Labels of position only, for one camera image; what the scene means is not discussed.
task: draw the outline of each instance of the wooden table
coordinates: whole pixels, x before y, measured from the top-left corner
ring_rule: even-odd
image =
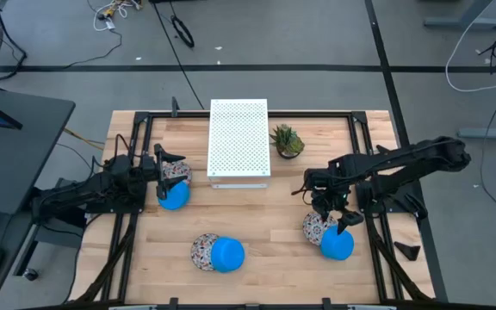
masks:
[[[374,147],[380,144],[396,148],[388,112],[366,113]],[[130,139],[133,115],[134,111],[113,113],[103,159],[113,156],[118,133]],[[349,228],[355,239],[351,257],[343,262],[326,259],[318,246],[305,240],[301,230],[311,207],[303,203],[301,195],[290,195],[301,186],[306,168],[326,167],[328,160],[352,152],[347,121],[270,118],[270,128],[281,123],[291,125],[306,148],[292,160],[271,151],[272,172],[267,189],[211,189],[206,177],[208,119],[154,121],[150,145],[161,143],[167,152],[186,156],[185,161],[193,169],[191,198],[180,211],[166,211],[158,205],[155,184],[149,184],[146,209],[139,217],[135,235],[127,303],[167,304],[171,297],[178,297],[181,304],[320,304],[323,297],[330,297],[332,303],[378,302],[365,225]],[[136,153],[140,153],[141,143],[137,145]],[[118,150],[127,152],[123,144]],[[357,205],[355,195],[350,195],[349,201],[351,208]],[[389,214],[388,219],[393,241],[422,245],[411,214]],[[105,214],[85,232],[72,299],[87,289],[106,263],[114,220],[113,214]],[[197,269],[189,251],[192,242],[203,233],[241,240],[246,253],[241,269],[228,274]],[[395,251],[407,274],[424,293],[433,296],[424,251],[416,262]],[[383,259],[382,268],[388,297],[393,298],[390,272]],[[111,297],[115,296],[118,281],[115,276]]]

